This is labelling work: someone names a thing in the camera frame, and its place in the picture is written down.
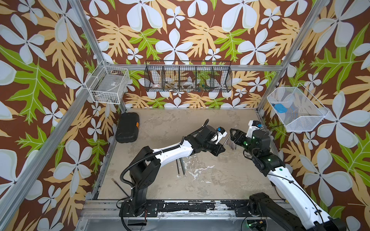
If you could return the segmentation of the grey pencil pink cap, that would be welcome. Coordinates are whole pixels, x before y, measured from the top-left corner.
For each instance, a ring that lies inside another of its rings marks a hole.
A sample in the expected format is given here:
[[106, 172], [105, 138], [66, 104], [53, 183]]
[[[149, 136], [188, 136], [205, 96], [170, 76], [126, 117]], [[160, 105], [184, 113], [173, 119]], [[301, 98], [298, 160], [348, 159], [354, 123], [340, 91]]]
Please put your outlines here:
[[183, 161], [182, 158], [180, 158], [179, 160], [180, 160], [180, 164], [181, 164], [181, 169], [182, 169], [183, 175], [186, 176], [186, 169], [185, 169], [184, 161]]

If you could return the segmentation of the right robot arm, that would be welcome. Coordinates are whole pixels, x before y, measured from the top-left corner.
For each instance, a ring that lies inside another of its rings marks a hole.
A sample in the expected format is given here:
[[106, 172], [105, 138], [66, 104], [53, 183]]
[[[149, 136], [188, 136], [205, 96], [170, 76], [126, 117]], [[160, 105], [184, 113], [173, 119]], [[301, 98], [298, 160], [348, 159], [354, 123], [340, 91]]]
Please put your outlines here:
[[257, 169], [267, 177], [289, 202], [291, 213], [265, 193], [256, 193], [249, 197], [248, 210], [254, 216], [265, 215], [286, 231], [345, 231], [346, 224], [339, 218], [332, 218], [312, 200], [306, 191], [296, 182], [285, 163], [270, 151], [271, 138], [262, 130], [247, 134], [231, 129], [231, 141], [248, 153]]

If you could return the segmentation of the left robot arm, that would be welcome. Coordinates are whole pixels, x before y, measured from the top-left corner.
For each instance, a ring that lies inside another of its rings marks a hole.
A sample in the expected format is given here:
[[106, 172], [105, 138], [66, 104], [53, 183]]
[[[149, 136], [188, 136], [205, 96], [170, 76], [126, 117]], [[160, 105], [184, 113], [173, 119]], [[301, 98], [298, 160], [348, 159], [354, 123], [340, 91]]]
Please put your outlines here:
[[148, 187], [155, 181], [161, 167], [184, 157], [200, 152], [218, 156], [225, 151], [220, 143], [227, 131], [204, 124], [201, 128], [183, 137], [180, 142], [161, 149], [143, 147], [138, 155], [120, 174], [120, 181], [130, 186], [131, 195], [124, 200], [120, 209], [123, 217], [138, 217], [147, 207]]

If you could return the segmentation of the blue object in basket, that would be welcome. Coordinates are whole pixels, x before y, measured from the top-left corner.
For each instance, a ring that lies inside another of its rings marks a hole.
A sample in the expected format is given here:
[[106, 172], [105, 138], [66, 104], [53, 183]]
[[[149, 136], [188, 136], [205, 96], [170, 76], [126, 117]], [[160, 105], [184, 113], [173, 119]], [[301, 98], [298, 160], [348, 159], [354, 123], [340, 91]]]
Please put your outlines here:
[[273, 108], [277, 113], [284, 114], [288, 112], [288, 108], [285, 107], [283, 104], [273, 104]]

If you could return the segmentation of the white mesh corner basket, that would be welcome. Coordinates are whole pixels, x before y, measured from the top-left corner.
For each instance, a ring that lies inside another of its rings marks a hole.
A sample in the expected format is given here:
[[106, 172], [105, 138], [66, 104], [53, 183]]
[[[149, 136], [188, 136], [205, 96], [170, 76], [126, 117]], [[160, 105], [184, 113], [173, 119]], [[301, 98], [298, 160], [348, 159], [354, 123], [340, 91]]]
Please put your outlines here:
[[283, 104], [288, 108], [284, 114], [275, 111], [287, 132], [311, 132], [330, 112], [302, 84], [278, 87], [268, 95], [267, 100], [274, 111], [273, 104]]

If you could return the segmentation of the black plastic tool case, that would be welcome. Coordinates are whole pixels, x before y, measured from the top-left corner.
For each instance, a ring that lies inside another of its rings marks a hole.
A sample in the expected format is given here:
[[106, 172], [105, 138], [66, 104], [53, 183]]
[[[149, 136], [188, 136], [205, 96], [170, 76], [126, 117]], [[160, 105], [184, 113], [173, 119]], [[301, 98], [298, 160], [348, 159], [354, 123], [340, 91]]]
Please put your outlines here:
[[119, 143], [134, 142], [139, 134], [139, 115], [135, 112], [123, 113], [119, 118], [116, 131], [116, 141]]

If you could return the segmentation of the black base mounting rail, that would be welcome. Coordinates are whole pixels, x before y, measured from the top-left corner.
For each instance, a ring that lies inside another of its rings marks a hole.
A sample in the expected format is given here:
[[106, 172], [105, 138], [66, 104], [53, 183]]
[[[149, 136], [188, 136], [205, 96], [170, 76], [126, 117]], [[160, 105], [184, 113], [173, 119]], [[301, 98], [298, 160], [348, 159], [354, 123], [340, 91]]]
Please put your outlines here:
[[142, 206], [135, 207], [130, 200], [124, 201], [119, 208], [119, 216], [124, 218], [156, 218], [160, 213], [174, 212], [199, 213], [205, 215], [213, 211], [230, 211], [236, 217], [260, 216], [261, 211], [249, 200], [147, 200]]

